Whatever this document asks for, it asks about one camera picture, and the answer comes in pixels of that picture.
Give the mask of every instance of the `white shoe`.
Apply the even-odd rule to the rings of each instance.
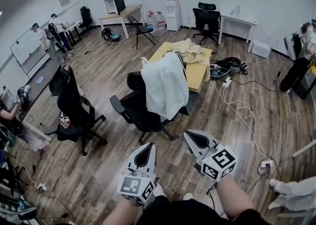
[[[189,199],[194,199],[193,194],[190,192],[187,192],[186,194],[184,194],[182,200],[189,200]]]
[[[269,180],[269,186],[274,187],[276,185],[277,181],[275,179]]]
[[[273,208],[277,208],[277,207],[280,207],[281,205],[280,204],[276,204],[274,201],[271,202],[268,206],[268,209],[273,209]]]
[[[154,196],[158,197],[158,196],[166,196],[163,192],[162,186],[158,183],[157,186],[154,189]]]

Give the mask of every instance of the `black office chair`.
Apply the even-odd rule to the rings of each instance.
[[[139,23],[132,15],[128,17],[129,22],[136,28],[136,49],[138,47],[138,35],[143,34],[147,39],[149,39],[154,45],[156,45],[151,39],[150,36],[154,36],[150,33],[153,31],[152,28],[149,28],[149,25],[142,25]]]
[[[196,28],[199,30],[199,34],[194,34],[193,38],[196,35],[202,35],[203,39],[199,42],[199,45],[202,45],[202,42],[206,38],[210,38],[215,41],[216,45],[218,45],[219,38],[219,28],[220,28],[220,16],[221,13],[216,10],[216,5],[207,4],[207,3],[198,3],[197,8],[193,8],[194,16],[196,17]],[[208,25],[208,30],[204,30],[205,25]]]
[[[132,93],[128,94],[121,100],[117,96],[113,95],[110,98],[111,105],[113,108],[121,114],[126,122],[134,124],[138,130],[142,132],[138,139],[139,144],[143,145],[143,137],[149,132],[160,132],[164,131],[169,139],[175,140],[176,135],[171,135],[165,128],[165,126],[173,121],[164,120],[161,122],[160,115],[157,113],[149,112],[146,108],[146,89],[145,83],[140,72],[132,72],[127,76],[127,85],[133,90]]]
[[[61,84],[61,76],[68,75],[66,82]],[[86,156],[85,145],[88,135],[96,136],[104,141],[106,144],[106,139],[102,138],[92,130],[90,130],[99,121],[105,121],[104,115],[100,115],[95,118],[95,109],[91,103],[85,98],[80,96],[75,76],[72,68],[69,66],[68,71],[61,75],[55,75],[51,82],[56,82],[56,84],[49,84],[49,88],[54,87],[53,92],[56,94],[59,89],[59,94],[57,98],[58,108],[66,114],[70,119],[70,126],[64,128],[62,125],[56,124],[50,128],[46,128],[43,132],[46,135],[57,134],[58,140],[72,140],[77,142],[78,138],[82,137],[82,155]]]
[[[85,6],[81,7],[80,9],[81,16],[82,16],[82,23],[80,23],[80,28],[85,28],[82,33],[89,31],[92,27],[90,24],[92,23],[90,9],[86,8]]]

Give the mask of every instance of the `folding chair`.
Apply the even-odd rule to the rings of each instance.
[[[129,15],[128,20],[130,21],[130,23],[136,27],[136,49],[138,47],[138,35],[143,34],[147,39],[149,39],[154,45],[156,45],[151,39],[150,36],[152,36],[154,38],[154,36],[150,33],[153,31],[152,28],[148,28],[149,25],[142,25],[141,23],[139,23],[132,15]]]

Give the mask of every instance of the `black shorts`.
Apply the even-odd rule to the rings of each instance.
[[[144,210],[137,225],[268,225],[255,210],[242,212],[234,222],[221,218],[213,209],[196,201],[169,202],[158,196]]]

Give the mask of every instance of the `white robot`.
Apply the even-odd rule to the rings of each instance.
[[[127,168],[118,179],[118,193],[124,198],[145,204],[154,198],[156,146],[147,143],[130,154]]]
[[[195,168],[200,173],[218,182],[234,170],[237,158],[233,151],[218,143],[213,135],[200,130],[186,130],[183,135],[197,158]]]

